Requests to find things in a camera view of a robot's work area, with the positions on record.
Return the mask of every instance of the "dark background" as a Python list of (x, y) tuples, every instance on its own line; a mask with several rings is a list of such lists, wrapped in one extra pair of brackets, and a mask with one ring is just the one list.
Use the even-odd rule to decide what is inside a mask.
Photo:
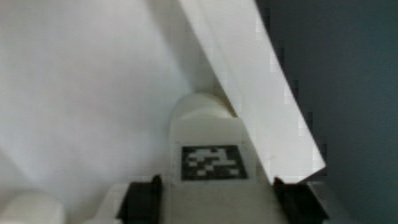
[(365, 224), (398, 223), (398, 1), (258, 0), (326, 180)]

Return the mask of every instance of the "white board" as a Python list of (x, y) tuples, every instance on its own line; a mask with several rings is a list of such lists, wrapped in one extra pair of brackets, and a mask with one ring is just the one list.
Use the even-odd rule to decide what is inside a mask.
[(260, 154), (269, 179), (299, 182), (324, 167), (253, 0), (180, 0)]

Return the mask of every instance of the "white wall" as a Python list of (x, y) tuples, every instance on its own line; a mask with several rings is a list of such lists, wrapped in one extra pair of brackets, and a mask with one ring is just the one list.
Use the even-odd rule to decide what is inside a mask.
[(173, 0), (0, 0), (0, 196), (31, 183), (90, 218), (111, 184), (166, 172), (171, 110), (212, 85)]

